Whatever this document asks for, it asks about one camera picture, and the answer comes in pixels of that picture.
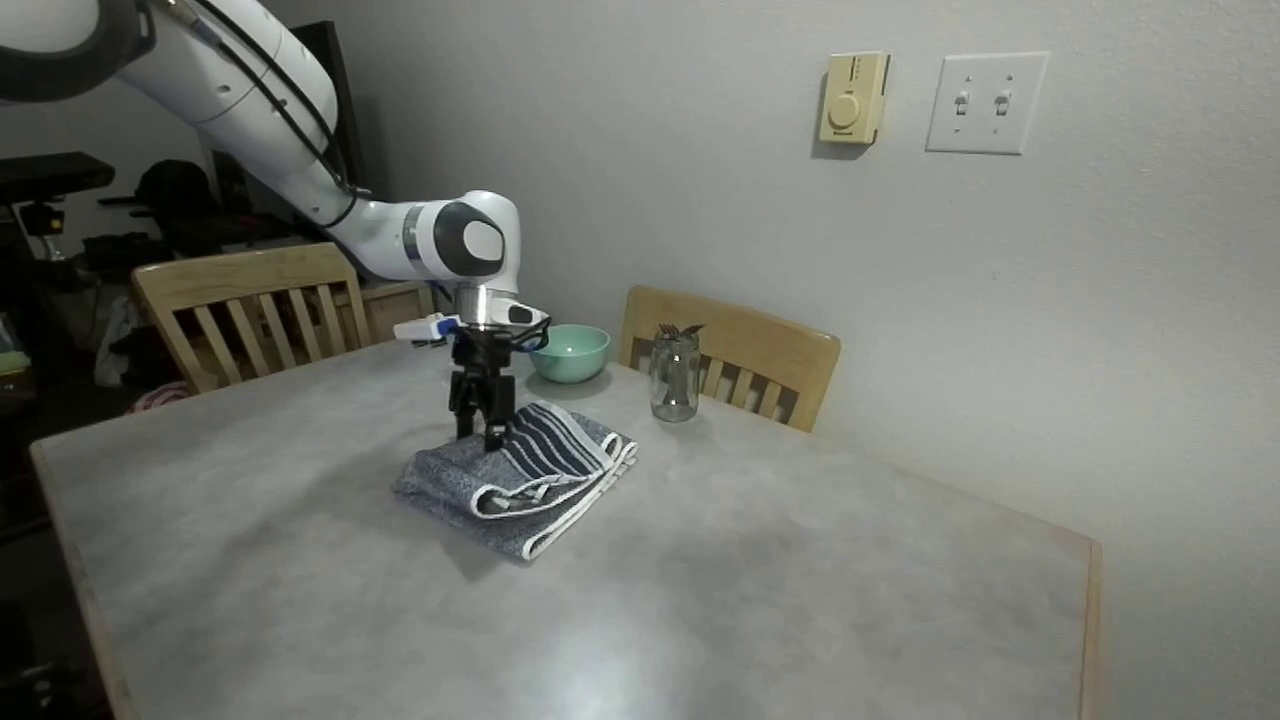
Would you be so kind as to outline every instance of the striped cloth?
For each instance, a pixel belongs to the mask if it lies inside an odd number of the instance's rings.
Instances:
[[[530,566],[633,466],[633,435],[556,404],[523,404],[499,452],[483,452],[478,435],[415,452],[392,493],[499,557]]]

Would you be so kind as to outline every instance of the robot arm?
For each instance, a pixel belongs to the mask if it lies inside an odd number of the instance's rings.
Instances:
[[[322,163],[335,93],[255,0],[3,0],[0,101],[60,101],[106,77],[184,118],[373,277],[445,282],[460,329],[520,342],[546,318],[514,301],[520,213],[495,191],[368,200]]]

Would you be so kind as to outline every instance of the wooden chair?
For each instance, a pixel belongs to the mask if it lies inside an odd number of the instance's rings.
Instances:
[[[362,292],[335,246],[147,265],[130,284],[195,391],[368,344]]]
[[[621,363],[646,368],[659,329],[686,324],[702,324],[702,395],[811,432],[841,361],[836,336],[752,309],[633,289]]]

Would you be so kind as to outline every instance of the table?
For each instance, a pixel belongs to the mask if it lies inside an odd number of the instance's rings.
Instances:
[[[1094,546],[607,368],[544,395],[640,466],[514,570],[388,483],[449,354],[377,344],[31,447],[106,696],[140,720],[1067,720]]]

